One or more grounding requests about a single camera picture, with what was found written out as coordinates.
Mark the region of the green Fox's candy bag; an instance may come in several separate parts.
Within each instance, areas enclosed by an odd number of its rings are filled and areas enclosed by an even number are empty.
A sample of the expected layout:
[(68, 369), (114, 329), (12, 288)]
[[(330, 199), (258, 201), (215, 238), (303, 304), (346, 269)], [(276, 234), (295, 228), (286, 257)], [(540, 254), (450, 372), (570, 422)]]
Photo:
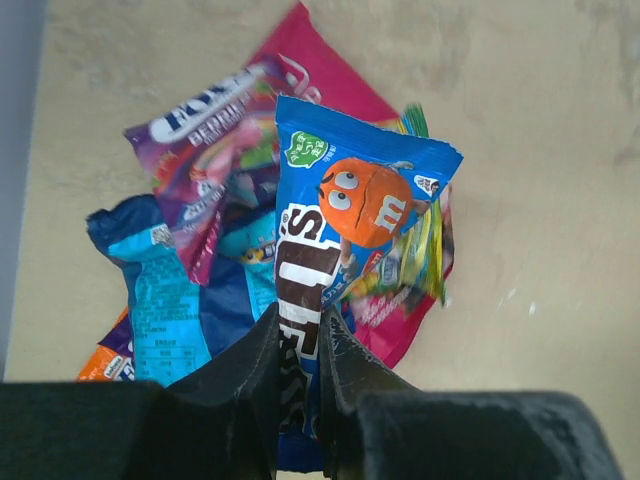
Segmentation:
[(355, 300), (412, 287), (432, 298), (444, 292), (443, 219), (440, 200), (404, 234), (391, 252), (354, 282), (345, 295)]

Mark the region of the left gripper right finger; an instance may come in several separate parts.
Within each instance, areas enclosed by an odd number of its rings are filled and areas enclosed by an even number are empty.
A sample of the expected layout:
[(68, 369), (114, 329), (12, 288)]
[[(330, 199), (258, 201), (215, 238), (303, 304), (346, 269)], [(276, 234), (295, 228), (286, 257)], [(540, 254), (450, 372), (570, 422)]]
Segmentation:
[(320, 438), (330, 479), (620, 479), (595, 417), (556, 391), (425, 392), (336, 309), (321, 318)]

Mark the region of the purple chocolate bar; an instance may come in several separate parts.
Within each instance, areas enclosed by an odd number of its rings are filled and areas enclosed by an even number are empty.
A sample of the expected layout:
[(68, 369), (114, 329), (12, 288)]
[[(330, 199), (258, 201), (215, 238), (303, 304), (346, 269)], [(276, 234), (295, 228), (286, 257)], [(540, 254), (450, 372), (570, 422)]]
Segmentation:
[(98, 345), (112, 350), (117, 355), (133, 358), (133, 330), (129, 317), (125, 315), (121, 318)]

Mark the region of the blue M&M's packet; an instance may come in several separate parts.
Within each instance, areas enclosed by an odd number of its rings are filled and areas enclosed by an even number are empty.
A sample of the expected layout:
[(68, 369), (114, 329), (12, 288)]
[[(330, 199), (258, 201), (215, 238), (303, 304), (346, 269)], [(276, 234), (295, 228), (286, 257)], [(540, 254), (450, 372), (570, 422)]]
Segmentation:
[(321, 470), (319, 334), (339, 307), (447, 191), (462, 163), (434, 140), (423, 109), (384, 126), (281, 97), (274, 280), (280, 328), (278, 466)]

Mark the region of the orange snack bag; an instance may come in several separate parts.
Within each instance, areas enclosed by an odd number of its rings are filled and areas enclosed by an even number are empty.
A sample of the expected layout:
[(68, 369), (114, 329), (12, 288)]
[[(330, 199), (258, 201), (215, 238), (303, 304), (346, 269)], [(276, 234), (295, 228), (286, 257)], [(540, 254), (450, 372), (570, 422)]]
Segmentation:
[[(125, 315), (129, 317), (125, 308), (114, 325)], [(78, 374), (77, 381), (134, 381), (135, 364), (134, 357), (117, 355), (112, 350), (99, 346), (89, 358), (86, 365)]]

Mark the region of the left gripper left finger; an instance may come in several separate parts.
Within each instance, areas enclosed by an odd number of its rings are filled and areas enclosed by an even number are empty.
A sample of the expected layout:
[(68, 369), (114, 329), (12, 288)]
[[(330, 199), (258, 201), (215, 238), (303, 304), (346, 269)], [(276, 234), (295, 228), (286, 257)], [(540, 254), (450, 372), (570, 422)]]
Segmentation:
[(270, 306), (234, 345), (168, 388), (2, 384), (2, 478), (275, 478), (276, 312)]

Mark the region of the purple Skittles packet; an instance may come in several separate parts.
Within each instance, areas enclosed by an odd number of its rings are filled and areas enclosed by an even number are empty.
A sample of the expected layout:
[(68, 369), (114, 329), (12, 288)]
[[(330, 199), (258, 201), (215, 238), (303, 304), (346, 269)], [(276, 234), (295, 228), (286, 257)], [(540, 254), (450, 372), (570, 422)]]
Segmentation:
[(227, 204), (255, 209), (274, 200), (274, 116), (289, 91), (281, 67), (262, 60), (124, 131), (191, 282), (209, 282)]

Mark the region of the teal snack packet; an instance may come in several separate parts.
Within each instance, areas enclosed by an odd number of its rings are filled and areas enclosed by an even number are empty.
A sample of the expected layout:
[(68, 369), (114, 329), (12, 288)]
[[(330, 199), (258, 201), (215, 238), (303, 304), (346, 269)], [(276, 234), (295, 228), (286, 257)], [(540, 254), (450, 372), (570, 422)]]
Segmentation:
[(276, 300), (272, 208), (225, 227), (201, 285), (188, 279), (150, 194), (92, 213), (87, 233), (125, 280), (133, 348), (126, 380), (175, 383), (242, 338)]

